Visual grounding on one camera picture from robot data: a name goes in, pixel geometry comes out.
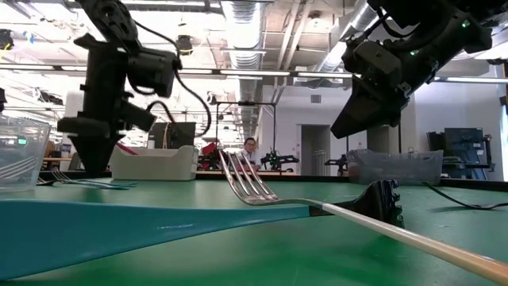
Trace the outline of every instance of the green table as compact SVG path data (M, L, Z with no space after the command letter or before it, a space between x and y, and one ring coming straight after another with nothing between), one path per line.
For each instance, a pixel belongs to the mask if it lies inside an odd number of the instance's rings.
M280 196L336 203L364 186L268 182ZM443 187L469 203L508 201L508 193ZM508 211L470 211L424 187L401 187L406 228L508 262ZM139 183L128 191L38 187L0 199L51 199L159 207L243 208L223 180ZM491 282L337 216L225 230L155 245L6 285L460 285Z

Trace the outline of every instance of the clear plastic bin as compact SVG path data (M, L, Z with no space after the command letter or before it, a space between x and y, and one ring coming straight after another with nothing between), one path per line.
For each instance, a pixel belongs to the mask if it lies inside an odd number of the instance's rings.
M347 154L349 179L357 184L397 180L401 185L437 185L441 179L443 151L388 154L367 149Z
M0 192L37 184L51 126L0 114Z

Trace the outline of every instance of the plastic container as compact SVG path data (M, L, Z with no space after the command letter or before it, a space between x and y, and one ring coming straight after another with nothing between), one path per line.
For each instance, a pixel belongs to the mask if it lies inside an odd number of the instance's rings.
M0 114L0 191L35 188L51 126Z
M401 185L437 185L441 179L443 151L388 154L367 149L347 154L348 174L353 183L370 184L376 180L397 180Z
M194 146L179 149L132 148L130 155L115 146L111 154L114 180L193 180L198 170L198 150Z

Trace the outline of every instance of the fork handle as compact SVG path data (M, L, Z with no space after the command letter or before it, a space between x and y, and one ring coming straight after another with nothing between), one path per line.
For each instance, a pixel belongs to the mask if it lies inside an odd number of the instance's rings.
M462 269L473 272L501 285L508 285L508 265L492 258L468 252L443 242L435 241L420 234L415 234L397 226L380 222L362 214L346 210L342 207L324 203L324 211L346 218L349 221L365 226L394 240L413 246L423 252L438 257Z

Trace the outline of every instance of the person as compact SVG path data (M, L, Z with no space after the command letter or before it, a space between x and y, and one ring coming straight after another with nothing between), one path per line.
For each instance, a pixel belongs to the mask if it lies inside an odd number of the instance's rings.
M249 137L245 139L244 149L242 150L242 153L247 157L254 170L258 171L261 168L261 163L260 158L257 156L256 148L256 139Z

